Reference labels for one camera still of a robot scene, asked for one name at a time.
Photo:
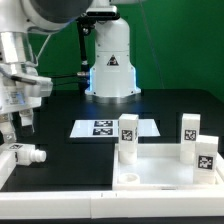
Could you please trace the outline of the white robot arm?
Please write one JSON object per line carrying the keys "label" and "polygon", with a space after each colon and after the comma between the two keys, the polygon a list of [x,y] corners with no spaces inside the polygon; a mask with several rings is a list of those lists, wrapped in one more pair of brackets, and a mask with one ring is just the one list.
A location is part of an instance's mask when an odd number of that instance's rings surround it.
{"label": "white robot arm", "polygon": [[37,73],[38,56],[28,35],[52,35],[71,23],[80,36],[96,31],[95,64],[88,71],[85,94],[121,100],[138,94],[129,59],[129,26],[117,12],[119,4],[136,0],[0,0],[0,134],[6,144],[17,141],[13,115],[33,128],[33,110],[53,88]]}

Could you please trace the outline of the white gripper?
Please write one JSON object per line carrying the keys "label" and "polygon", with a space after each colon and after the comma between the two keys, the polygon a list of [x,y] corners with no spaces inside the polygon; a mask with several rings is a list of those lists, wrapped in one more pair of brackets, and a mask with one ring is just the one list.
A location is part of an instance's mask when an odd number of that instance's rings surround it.
{"label": "white gripper", "polygon": [[6,144],[16,142],[15,128],[10,114],[19,112],[23,134],[33,134],[33,110],[49,97],[52,80],[39,76],[35,67],[24,64],[0,63],[0,132]]}

